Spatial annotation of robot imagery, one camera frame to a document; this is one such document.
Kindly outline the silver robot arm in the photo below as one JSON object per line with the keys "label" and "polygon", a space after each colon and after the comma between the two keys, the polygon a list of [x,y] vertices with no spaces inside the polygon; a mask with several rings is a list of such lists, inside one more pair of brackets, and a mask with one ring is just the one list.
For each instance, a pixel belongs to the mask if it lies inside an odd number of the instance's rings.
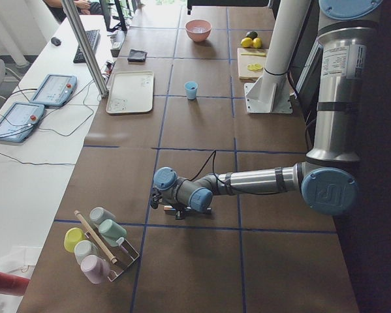
{"label": "silver robot arm", "polygon": [[381,13],[380,1],[320,1],[317,42],[322,47],[315,140],[306,160],[288,168],[211,173],[186,179],[169,167],[155,172],[150,205],[169,205],[176,218],[209,213],[214,196],[269,195],[296,190],[317,212],[341,215],[358,198],[354,131],[366,50]]}

